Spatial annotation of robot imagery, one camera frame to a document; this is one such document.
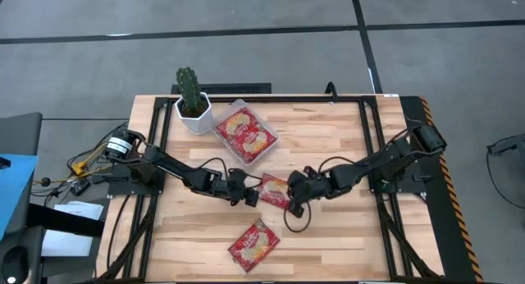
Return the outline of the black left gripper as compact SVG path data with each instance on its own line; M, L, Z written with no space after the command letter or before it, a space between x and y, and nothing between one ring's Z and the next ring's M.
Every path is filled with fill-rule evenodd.
M250 207L258 203L259 192L254 188L247 188L245 180L248 174L239 168L230 168L227 177L227 191L231 206L236 206L241 200Z

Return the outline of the clear plastic bin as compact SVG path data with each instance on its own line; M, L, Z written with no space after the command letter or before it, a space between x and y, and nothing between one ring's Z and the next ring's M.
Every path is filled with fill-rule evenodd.
M237 99L235 100L233 103L229 104L226 108L226 110L222 113L220 113L217 117L214 117L213 119L213 122L212 122L212 132L215 134L215 136L226 146L226 143L224 141L222 141L218 134L214 131L214 126L217 125L220 121L223 121L225 120L227 117L229 117L230 115L232 115L234 112L236 112L238 109L240 108L243 108L243 107L247 107L249 108L255 115L256 115L256 118L261 121L263 123L263 125L268 128L271 132L275 133L277 135L277 142L280 138L279 134L276 132L276 130L269 124L267 123L265 120L263 120L262 117L260 117L256 112L255 110L252 108L251 105L249 105L248 103L246 103L243 99ZM240 159L232 152L231 149L229 149L227 146L227 148L233 153L233 155L235 157L237 157L239 159L239 161L245 166L245 167L249 167L251 166L252 164L256 163L262 156L264 156L266 153L268 153L272 147L274 147L277 142L275 144L273 144L267 151L265 151L262 155L260 155L259 157L257 157L255 159L255 161L249 165L245 165L243 164Z

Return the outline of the white hexagonal plant pot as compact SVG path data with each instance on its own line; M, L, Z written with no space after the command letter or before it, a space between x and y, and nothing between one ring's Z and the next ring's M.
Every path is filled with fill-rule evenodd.
M183 98L179 98L175 102L178 117L182 123L194 134L200 135L206 133L212 128L213 113L212 105L205 92L201 92L201 99L206 103L206 108L198 117L185 117L182 112Z

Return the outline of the black aluminium table frame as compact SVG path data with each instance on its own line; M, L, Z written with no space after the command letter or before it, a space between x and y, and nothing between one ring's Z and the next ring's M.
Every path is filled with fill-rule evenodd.
M242 96L278 133L276 146L245 170L286 180L293 170L317 167L331 156L354 161L367 155L358 103L330 103L328 96ZM385 139L405 125L399 98L378 96ZM195 135L172 112L166 151L190 166L218 156L228 167L243 167L213 134ZM414 195L398 195L407 239L430 269L443 275L426 205ZM168 177L157 211L148 257L146 282L341 281L389 278L376 199L366 178L344 196L311 202L308 229L293 233L283 211L259 202L235 207L221 199L196 195L182 181ZM262 219L281 241L251 272L243 275L228 252L233 242Z

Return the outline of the red popcorn bag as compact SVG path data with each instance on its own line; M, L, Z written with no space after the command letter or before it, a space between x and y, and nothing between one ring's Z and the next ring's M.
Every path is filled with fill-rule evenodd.
M277 142L277 135L266 128L247 107L238 109L214 126L226 146L249 165Z
M272 175L264 173L262 184L258 187L261 201L278 208L287 209L290 198L287 195L288 184Z
M278 235L258 219L227 250L241 272L246 274L261 263L280 241Z

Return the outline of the blue table top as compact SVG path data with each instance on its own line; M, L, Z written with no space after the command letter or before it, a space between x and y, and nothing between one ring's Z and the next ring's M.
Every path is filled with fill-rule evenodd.
M38 160L34 155L0 153L0 240Z

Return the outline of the green cactus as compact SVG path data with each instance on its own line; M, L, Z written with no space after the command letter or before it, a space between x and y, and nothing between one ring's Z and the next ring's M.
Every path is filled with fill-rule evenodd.
M176 72L176 81L183 98L182 112L186 117L199 117L202 113L202 99L197 76L189 66Z

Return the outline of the grey stand foot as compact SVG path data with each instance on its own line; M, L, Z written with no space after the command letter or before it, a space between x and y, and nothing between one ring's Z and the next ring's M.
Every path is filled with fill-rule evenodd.
M501 155L509 150L517 150L520 157L525 158L525 133L513 135L487 146L490 155Z

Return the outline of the black yellow striped edge panel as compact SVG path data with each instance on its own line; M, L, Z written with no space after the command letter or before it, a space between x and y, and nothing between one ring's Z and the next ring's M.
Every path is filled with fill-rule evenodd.
M482 272L445 158L429 158L422 161L419 168L423 175L432 177L424 184L426 197L399 194L409 241L436 273L454 280L482 282Z

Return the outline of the small black box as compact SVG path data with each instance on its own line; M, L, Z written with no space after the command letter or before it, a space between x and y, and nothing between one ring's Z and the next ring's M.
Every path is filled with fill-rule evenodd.
M71 182L70 192L75 196L82 195L91 183L87 179L78 179Z

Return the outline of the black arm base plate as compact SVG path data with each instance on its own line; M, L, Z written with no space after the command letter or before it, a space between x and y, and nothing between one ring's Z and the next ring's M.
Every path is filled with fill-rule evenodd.
M400 153L375 153L368 160L372 167L371 189L380 193L422 193L431 176L422 174L414 155Z
M165 173L153 165L128 167L115 164L106 176L109 195L160 195L164 190Z

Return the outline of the white paper sheets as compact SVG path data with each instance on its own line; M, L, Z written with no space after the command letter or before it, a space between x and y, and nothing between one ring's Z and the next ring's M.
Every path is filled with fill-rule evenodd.
M67 204L55 204L54 209L60 212L99 219L104 207L81 201L69 201ZM42 257L87 257L91 250L93 238L75 235L64 231L46 231L43 238Z

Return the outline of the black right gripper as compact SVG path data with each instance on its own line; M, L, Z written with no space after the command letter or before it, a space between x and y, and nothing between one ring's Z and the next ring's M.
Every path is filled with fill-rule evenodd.
M299 171L293 171L287 180L288 194L292 201L288 204L289 212L301 218L304 208L301 204L312 199L325 197L330 189L329 182L317 173L305 175Z

